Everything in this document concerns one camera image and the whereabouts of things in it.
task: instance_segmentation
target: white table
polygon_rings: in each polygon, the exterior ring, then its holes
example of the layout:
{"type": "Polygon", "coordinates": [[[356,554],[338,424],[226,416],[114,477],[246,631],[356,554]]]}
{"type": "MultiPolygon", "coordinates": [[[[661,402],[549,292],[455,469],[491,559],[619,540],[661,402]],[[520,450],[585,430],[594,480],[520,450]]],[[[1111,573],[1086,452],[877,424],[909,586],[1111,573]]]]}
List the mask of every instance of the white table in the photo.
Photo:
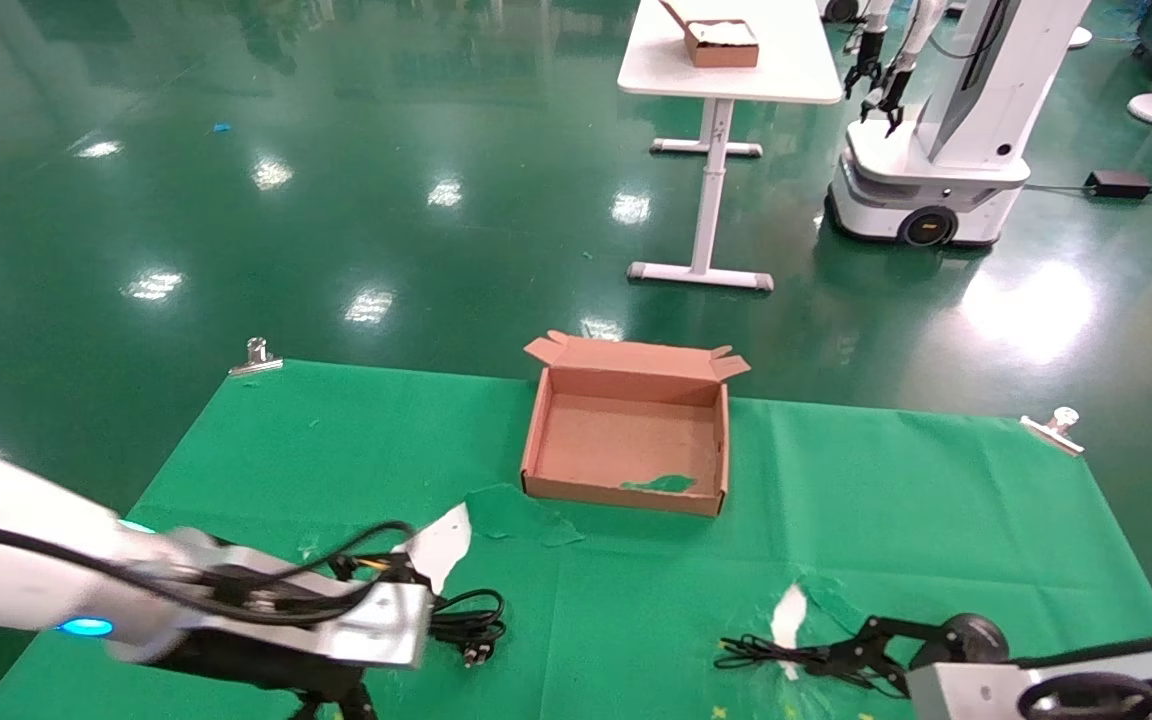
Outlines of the white table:
{"type": "Polygon", "coordinates": [[[723,13],[742,17],[758,37],[756,68],[695,68],[682,44],[682,28],[658,0],[641,0],[617,85],[635,94],[703,97],[696,141],[657,138],[653,150],[705,152],[705,176],[691,265],[635,263],[630,278],[652,278],[771,291],[772,275],[714,270],[714,229],[722,199],[727,156],[761,156],[753,143],[728,142],[736,100],[828,105],[842,99],[838,68],[820,26],[814,0],[717,0],[723,13]]]}

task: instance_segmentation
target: power adapter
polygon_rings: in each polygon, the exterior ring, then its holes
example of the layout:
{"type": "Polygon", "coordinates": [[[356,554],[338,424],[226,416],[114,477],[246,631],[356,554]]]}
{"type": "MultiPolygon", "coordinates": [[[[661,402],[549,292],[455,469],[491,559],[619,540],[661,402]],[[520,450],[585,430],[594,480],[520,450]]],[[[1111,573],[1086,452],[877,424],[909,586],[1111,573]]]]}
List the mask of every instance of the power adapter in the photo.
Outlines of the power adapter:
{"type": "Polygon", "coordinates": [[[1132,200],[1144,200],[1152,192],[1147,177],[1126,170],[1094,170],[1089,174],[1083,187],[1096,197],[1126,197],[1132,200]]]}

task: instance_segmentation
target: table leg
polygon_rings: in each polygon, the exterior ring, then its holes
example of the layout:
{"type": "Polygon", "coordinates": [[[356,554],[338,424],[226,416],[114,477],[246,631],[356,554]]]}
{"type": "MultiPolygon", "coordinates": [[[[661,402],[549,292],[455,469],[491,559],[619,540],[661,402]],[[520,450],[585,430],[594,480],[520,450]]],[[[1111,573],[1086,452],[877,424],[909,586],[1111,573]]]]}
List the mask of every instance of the table leg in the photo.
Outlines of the table leg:
{"type": "MultiPolygon", "coordinates": [[[[708,152],[708,136],[713,132],[714,111],[718,100],[713,97],[705,97],[705,106],[700,109],[700,135],[697,141],[672,141],[667,137],[658,137],[652,141],[653,152],[708,152]]],[[[728,156],[748,156],[748,158],[761,158],[763,145],[756,142],[728,142],[728,156]]]]}
{"type": "Polygon", "coordinates": [[[705,158],[705,179],[700,188],[700,211],[696,214],[696,241],[691,250],[691,265],[660,265],[635,263],[628,275],[655,281],[675,281],[702,285],[745,287],[772,291],[772,275],[742,273],[736,270],[713,270],[714,232],[718,228],[718,205],[723,196],[723,174],[727,173],[727,132],[732,129],[732,100],[714,100],[712,122],[705,158]]]}

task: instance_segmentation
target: blue led light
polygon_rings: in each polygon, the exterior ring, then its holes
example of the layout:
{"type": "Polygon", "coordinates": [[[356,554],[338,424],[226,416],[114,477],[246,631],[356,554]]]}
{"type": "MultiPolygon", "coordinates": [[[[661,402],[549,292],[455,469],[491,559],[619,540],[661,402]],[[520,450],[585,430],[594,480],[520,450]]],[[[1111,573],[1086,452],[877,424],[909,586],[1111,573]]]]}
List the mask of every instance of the blue led light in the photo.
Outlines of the blue led light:
{"type": "Polygon", "coordinates": [[[119,524],[122,524],[123,528],[130,528],[132,530],[139,530],[143,533],[151,533],[151,536],[154,535],[154,530],[147,529],[147,528],[145,528],[145,525],[142,525],[141,523],[132,523],[132,521],[130,521],[130,520],[120,520],[119,524]]]}
{"type": "Polygon", "coordinates": [[[83,638],[101,638],[114,632],[114,624],[104,617],[75,617],[56,626],[56,629],[83,638]]]}

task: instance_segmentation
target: metal clip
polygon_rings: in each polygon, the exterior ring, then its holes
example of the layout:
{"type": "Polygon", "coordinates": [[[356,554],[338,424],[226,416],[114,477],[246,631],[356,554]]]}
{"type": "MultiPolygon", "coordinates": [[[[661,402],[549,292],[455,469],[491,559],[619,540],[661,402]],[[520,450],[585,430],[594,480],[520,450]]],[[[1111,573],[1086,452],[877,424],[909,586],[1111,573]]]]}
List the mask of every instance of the metal clip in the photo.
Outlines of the metal clip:
{"type": "Polygon", "coordinates": [[[247,341],[247,363],[230,367],[229,374],[250,376],[264,372],[264,370],[276,370],[282,365],[282,357],[270,355],[270,351],[265,350],[265,338],[251,338],[247,341]]]}
{"type": "Polygon", "coordinates": [[[1076,420],[1078,420],[1078,414],[1073,407],[1058,407],[1056,411],[1052,414],[1052,419],[1047,420],[1046,425],[1030,420],[1028,415],[1021,415],[1020,424],[1032,430],[1038,437],[1046,439],[1047,442],[1055,445],[1061,450],[1078,457],[1083,454],[1083,446],[1071,441],[1069,434],[1066,433],[1069,427],[1073,427],[1076,420]]]}

